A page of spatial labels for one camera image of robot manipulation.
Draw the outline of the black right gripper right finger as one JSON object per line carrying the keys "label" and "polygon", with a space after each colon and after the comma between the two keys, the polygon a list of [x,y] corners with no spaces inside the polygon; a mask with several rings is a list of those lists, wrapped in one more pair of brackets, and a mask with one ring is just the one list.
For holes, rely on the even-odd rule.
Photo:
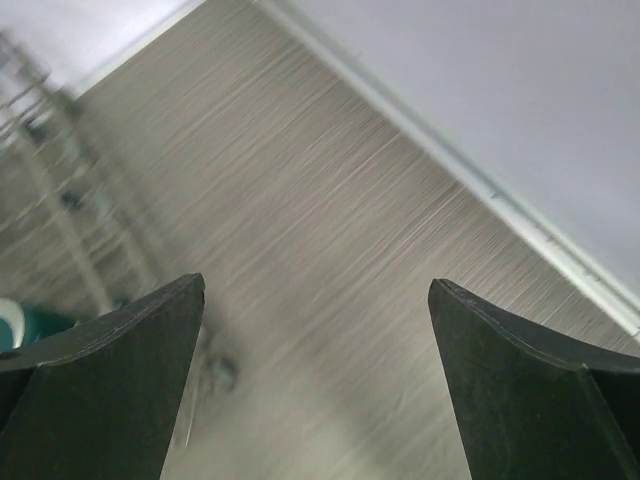
{"label": "black right gripper right finger", "polygon": [[432,281],[428,305],[472,478],[638,478],[638,358],[447,279]]}

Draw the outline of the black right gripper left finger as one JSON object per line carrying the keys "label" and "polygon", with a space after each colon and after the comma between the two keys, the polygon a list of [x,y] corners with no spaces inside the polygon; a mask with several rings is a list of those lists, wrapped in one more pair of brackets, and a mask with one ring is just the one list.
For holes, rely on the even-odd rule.
{"label": "black right gripper left finger", "polygon": [[1,356],[4,479],[157,479],[204,311],[201,274]]}

